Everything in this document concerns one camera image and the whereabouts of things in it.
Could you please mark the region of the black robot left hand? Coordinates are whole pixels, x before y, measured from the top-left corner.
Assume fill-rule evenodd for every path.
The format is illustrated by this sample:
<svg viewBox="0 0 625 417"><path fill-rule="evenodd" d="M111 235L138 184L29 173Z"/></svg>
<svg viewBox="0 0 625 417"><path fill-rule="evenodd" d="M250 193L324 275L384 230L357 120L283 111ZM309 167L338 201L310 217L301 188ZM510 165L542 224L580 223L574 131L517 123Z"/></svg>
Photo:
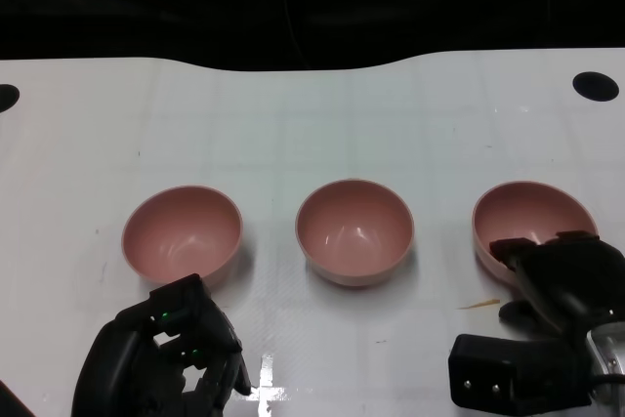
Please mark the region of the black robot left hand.
<svg viewBox="0 0 625 417"><path fill-rule="evenodd" d="M220 416L232 393L252 393L242 346L194 273L151 291L101 329L71 413Z"/></svg>

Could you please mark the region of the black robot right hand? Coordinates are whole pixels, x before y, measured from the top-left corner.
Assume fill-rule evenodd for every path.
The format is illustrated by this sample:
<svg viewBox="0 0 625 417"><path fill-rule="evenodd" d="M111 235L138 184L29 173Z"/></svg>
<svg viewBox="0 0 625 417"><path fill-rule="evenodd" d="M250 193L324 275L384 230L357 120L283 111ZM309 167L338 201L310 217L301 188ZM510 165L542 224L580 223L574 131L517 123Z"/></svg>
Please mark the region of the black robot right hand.
<svg viewBox="0 0 625 417"><path fill-rule="evenodd" d="M598 236L561 231L543 244L506 238L489 248L521 292L500 308L504 323L570 339L624 320L624 255Z"/></svg>

